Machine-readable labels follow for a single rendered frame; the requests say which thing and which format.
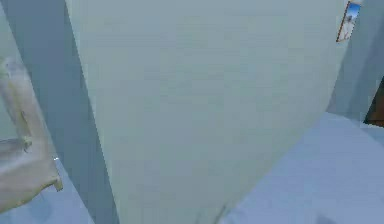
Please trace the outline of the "dark brown wooden furniture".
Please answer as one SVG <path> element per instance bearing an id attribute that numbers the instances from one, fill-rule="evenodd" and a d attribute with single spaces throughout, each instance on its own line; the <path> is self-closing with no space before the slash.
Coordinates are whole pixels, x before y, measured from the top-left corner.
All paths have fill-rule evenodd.
<path id="1" fill-rule="evenodd" d="M 364 123 L 384 128 L 384 77 L 378 86 Z"/>

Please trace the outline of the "framed blue wall picture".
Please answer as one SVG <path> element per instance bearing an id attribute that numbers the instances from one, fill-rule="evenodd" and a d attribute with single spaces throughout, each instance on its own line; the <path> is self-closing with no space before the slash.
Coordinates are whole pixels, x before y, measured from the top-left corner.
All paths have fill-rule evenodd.
<path id="1" fill-rule="evenodd" d="M 336 42 L 340 43 L 351 38 L 357 17 L 362 7 L 361 0 L 348 0 L 340 27 L 337 33 Z"/>

